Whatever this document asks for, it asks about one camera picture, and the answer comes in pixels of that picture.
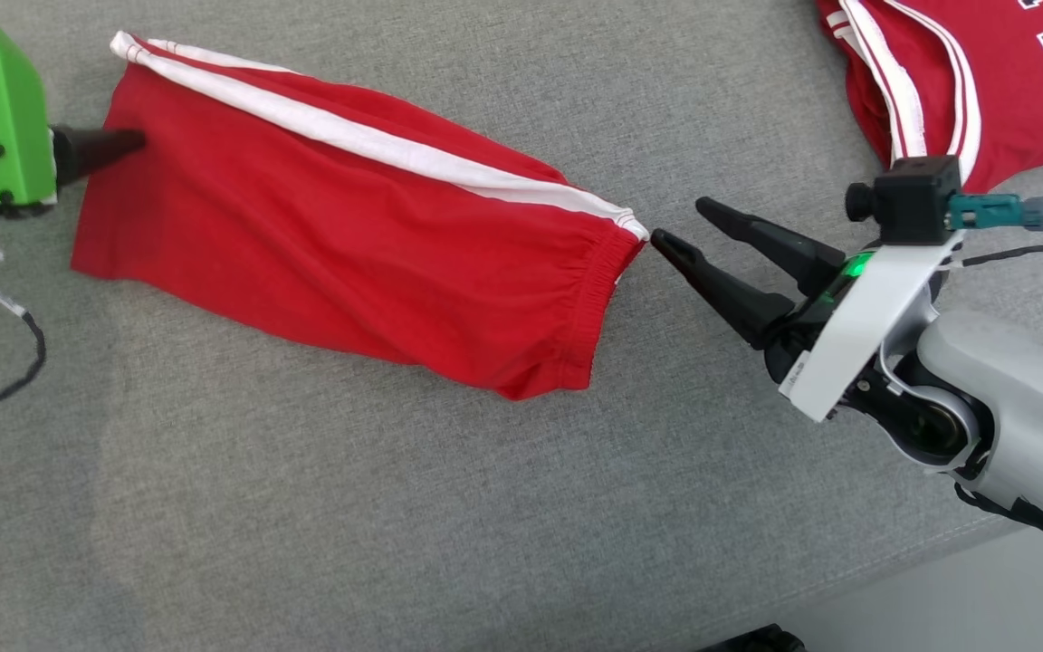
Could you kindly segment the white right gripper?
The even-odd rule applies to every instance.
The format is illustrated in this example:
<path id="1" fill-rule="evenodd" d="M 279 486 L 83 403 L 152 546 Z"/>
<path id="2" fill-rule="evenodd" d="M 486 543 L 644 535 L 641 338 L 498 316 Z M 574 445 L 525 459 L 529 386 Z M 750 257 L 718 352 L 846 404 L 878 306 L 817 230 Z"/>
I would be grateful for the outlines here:
<path id="1" fill-rule="evenodd" d="M 933 284 L 961 247 L 961 231 L 935 246 L 881 246 L 846 255 L 765 218 L 700 197 L 695 209 L 733 241 L 765 255 L 808 297 L 798 309 L 709 264 L 664 228 L 650 244 L 778 372 L 780 393 L 803 416 L 828 420 L 851 408 L 877 424 L 961 424 L 949 389 L 916 385 L 895 371 L 938 318 Z"/>

